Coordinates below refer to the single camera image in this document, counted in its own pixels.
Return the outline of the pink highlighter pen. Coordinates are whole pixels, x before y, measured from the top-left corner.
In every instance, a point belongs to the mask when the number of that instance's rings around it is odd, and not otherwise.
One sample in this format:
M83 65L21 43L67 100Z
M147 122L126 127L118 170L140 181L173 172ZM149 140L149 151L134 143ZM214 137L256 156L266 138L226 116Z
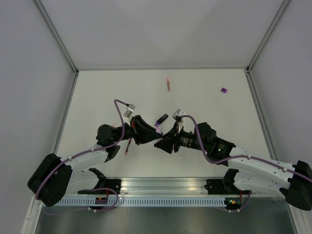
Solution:
M163 134L163 132L162 132L162 130L159 128L159 126L156 127L156 132L159 133L159 134L161 134L161 135Z

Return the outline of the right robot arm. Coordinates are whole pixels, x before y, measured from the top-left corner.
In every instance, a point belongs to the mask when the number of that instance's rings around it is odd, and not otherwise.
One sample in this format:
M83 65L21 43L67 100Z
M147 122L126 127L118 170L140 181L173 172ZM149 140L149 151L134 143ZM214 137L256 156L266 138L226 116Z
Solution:
M204 150L209 163L228 167L222 188L229 194L272 194L298 209L312 209L312 169L304 161L291 164L255 156L217 137L206 122L189 133L175 125L154 146L169 154L178 152L180 147Z

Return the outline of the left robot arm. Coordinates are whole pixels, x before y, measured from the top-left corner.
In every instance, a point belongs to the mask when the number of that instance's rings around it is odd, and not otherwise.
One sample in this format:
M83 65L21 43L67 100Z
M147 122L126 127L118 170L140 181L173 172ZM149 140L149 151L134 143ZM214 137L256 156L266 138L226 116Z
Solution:
M101 194L106 188L106 177L95 166L112 160L120 150L120 141L133 139L140 145L161 137L162 134L139 115L120 127L103 124L91 148L65 159L48 154L30 177L27 187L47 207L71 193Z

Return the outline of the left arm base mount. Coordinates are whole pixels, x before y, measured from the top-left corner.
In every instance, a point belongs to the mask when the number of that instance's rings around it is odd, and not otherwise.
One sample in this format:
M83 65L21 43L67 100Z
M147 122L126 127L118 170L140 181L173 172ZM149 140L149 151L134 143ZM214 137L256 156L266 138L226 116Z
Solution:
M78 194L81 195L113 195L114 193L109 190L103 190L103 188L109 188L114 190L118 195L120 194L121 189L121 179L109 179L101 171L96 168L90 168L87 172L91 172L98 179L97 184L91 189L84 189L78 191Z

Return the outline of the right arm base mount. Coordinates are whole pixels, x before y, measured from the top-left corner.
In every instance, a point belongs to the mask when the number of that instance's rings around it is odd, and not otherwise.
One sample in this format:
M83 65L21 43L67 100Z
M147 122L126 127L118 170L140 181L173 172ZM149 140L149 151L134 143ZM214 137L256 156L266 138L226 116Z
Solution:
M239 195L239 189L234 186L234 178L238 172L237 169L229 169L222 179L207 179L204 188L209 195Z

